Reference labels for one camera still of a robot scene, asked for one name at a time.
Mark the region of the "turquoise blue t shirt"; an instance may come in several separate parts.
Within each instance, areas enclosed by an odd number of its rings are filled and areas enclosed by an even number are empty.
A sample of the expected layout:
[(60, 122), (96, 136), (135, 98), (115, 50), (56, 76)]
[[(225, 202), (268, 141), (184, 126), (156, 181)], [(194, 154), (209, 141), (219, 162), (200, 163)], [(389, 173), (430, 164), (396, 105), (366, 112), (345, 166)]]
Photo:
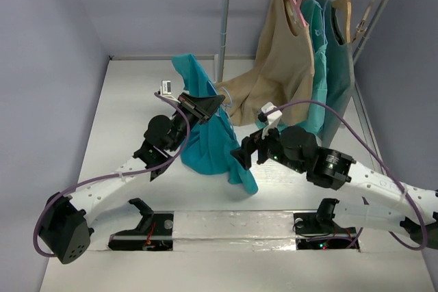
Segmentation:
[[(216, 96), (213, 82), (193, 54), (172, 58), (174, 69), (181, 75), (184, 90), (191, 96)], [(229, 116), (220, 108), (205, 124), (192, 128), (188, 145), (181, 154), (184, 165), (199, 174), (228, 174), (233, 185), (242, 185), (248, 194), (256, 194), (258, 186), (251, 172), (246, 171), (230, 152), (239, 146)]]

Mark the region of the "teal green t shirt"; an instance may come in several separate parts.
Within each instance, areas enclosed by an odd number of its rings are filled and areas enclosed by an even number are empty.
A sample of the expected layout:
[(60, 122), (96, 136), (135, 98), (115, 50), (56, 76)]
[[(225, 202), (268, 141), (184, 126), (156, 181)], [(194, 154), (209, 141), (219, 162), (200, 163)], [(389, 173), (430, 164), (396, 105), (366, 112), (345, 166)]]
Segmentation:
[[(314, 57), (313, 90), (310, 99), (326, 102), (326, 45), (322, 33), (322, 6), (316, 0), (304, 0), (301, 4), (301, 12), (309, 27)], [(317, 134), (322, 129), (325, 119), (325, 110), (315, 104), (300, 100), (299, 105), (288, 107), (283, 111), (285, 124), (298, 124), (308, 132)]]

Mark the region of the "dark teal grey shirt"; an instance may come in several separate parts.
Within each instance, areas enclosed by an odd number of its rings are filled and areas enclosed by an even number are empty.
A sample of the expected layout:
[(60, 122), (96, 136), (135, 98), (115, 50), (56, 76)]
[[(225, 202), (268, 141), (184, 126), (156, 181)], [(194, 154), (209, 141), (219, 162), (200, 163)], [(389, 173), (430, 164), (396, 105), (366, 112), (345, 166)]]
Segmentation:
[[(317, 0), (323, 7), (325, 0)], [(326, 37), (326, 105), (335, 113), (325, 111), (325, 119), (320, 139), (323, 147), (329, 147), (341, 124), (337, 118), (343, 116), (350, 102), (355, 86), (355, 74), (352, 58), (351, 43), (344, 40), (343, 15), (332, 8), (332, 1), (328, 1), (325, 13)]]

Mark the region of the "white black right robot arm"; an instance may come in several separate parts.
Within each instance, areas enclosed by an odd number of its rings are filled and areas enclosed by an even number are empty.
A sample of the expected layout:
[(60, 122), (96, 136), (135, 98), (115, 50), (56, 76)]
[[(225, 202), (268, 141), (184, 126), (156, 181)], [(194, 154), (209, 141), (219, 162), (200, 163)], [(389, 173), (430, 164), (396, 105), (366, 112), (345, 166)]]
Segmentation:
[(245, 169), (251, 156), (257, 163), (271, 159), (306, 176), (317, 187), (356, 194), (366, 204), (351, 205), (335, 198), (321, 201), (316, 226), (324, 232), (339, 227), (368, 227), (409, 237), (427, 248), (437, 248), (437, 192), (395, 182), (350, 155), (318, 146), (315, 136), (300, 127), (256, 131), (242, 140), (231, 155)]

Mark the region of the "wooden clip hanger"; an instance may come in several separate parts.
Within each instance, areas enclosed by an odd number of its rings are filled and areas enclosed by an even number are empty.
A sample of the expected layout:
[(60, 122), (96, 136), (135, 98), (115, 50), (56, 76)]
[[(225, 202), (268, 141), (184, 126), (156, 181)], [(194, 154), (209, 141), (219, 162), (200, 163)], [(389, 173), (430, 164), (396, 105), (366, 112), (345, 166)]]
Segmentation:
[(367, 20), (370, 16), (371, 10), (372, 10), (375, 2), (376, 2), (376, 0), (370, 0), (368, 2), (362, 18), (356, 26), (355, 33), (351, 39), (351, 43), (358, 41), (364, 35), (364, 33), (367, 31), (368, 28), (366, 26), (366, 23), (367, 23)]

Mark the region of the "wooden coat hanger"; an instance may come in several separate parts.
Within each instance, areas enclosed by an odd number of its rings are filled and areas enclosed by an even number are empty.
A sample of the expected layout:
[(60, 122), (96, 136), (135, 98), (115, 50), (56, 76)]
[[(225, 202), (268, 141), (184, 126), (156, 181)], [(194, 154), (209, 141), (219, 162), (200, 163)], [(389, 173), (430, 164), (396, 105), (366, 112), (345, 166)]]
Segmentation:
[(351, 43), (351, 18), (352, 18), (352, 2), (351, 0), (334, 0), (332, 2), (332, 8), (340, 12), (344, 19), (344, 40)]

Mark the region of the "light blue wire hanger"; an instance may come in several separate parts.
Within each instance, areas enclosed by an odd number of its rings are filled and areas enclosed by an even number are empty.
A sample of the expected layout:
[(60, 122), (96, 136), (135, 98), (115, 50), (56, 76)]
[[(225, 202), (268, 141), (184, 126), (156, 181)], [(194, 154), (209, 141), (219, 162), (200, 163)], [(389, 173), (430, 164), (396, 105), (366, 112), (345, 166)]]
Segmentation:
[(225, 100), (222, 102), (220, 109), (216, 112), (216, 116), (221, 121), (222, 126), (224, 127), (229, 137), (232, 140), (236, 140), (237, 136), (231, 122), (231, 117), (228, 113), (228, 110), (233, 106), (233, 100), (231, 95), (229, 94), (229, 91), (225, 87), (220, 87), (220, 89), (225, 93)]

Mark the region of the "beige t shirt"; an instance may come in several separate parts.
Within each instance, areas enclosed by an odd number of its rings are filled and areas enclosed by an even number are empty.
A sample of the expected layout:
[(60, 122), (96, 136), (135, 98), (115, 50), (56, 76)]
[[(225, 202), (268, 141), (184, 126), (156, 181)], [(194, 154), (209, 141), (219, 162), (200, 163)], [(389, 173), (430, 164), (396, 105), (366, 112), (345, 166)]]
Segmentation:
[(252, 124), (267, 103), (275, 106), (310, 99), (314, 57), (309, 27), (294, 16), (290, 0), (271, 0), (261, 30), (254, 67), (216, 84), (231, 104), (235, 126)]

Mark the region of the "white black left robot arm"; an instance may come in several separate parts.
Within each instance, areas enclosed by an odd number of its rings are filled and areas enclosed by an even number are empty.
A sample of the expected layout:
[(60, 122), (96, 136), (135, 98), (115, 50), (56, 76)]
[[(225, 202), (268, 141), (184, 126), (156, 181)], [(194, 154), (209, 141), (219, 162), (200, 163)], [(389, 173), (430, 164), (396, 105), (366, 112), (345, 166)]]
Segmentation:
[(152, 117), (141, 146), (116, 171), (89, 178), (47, 200), (32, 237), (39, 255), (65, 265), (76, 261), (90, 246), (96, 218), (126, 201), (138, 188), (139, 175), (148, 174), (151, 181), (162, 175), (188, 145), (192, 129), (208, 123), (225, 99), (185, 92), (173, 101), (159, 93), (155, 96), (173, 107), (174, 114)]

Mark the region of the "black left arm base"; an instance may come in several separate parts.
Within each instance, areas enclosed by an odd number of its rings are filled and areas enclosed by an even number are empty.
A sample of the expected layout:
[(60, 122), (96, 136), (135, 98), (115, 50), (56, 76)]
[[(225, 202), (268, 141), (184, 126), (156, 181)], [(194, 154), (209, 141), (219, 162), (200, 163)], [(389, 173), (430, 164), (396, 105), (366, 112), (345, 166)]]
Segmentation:
[(141, 215), (137, 226), (110, 236), (108, 248), (112, 251), (172, 251), (174, 215), (171, 212), (155, 212), (140, 198), (129, 200)]

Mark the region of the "blue hanger on rack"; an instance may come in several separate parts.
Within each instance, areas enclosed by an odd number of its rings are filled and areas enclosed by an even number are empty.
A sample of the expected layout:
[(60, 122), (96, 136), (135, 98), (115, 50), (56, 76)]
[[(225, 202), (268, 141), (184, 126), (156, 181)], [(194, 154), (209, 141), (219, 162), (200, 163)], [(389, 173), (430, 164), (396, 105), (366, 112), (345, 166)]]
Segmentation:
[(328, 5), (329, 0), (325, 0), (324, 1), (324, 5), (322, 7), (322, 33), (323, 33), (323, 37), (324, 37), (324, 44), (327, 46), (328, 44), (328, 40), (326, 37), (326, 19), (325, 19), (325, 13), (326, 13), (326, 8)]

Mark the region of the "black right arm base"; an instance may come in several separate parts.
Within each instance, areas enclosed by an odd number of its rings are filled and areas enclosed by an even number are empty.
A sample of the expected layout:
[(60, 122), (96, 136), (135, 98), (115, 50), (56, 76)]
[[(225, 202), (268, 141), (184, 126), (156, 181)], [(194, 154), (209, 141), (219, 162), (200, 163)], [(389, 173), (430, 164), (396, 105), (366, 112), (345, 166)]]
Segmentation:
[(339, 200), (325, 198), (315, 211), (294, 214), (297, 250), (360, 250), (358, 230), (334, 222)]

